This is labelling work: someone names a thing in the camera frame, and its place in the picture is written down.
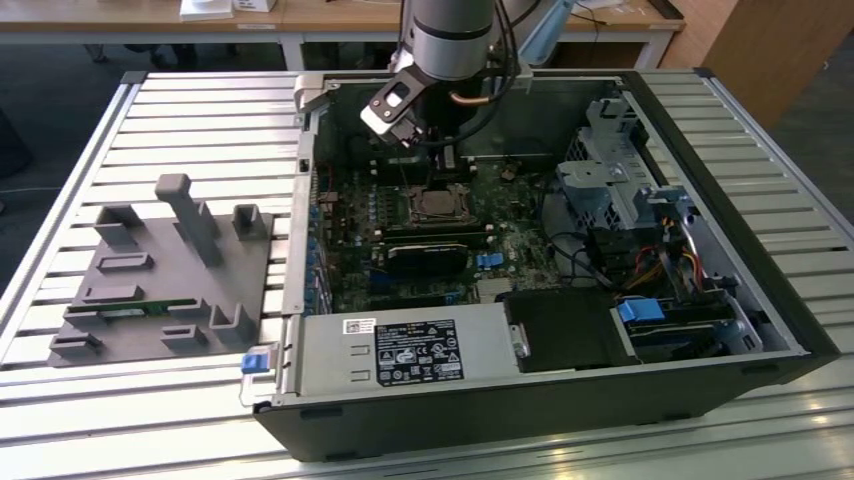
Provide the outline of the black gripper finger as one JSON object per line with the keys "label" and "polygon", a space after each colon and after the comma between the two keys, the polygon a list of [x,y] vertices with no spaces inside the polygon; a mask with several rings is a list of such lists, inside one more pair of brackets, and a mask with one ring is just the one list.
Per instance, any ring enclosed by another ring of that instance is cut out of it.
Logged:
{"label": "black gripper finger", "polygon": [[453,145],[445,145],[433,149],[433,170],[439,176],[456,175],[460,172],[461,161]]}

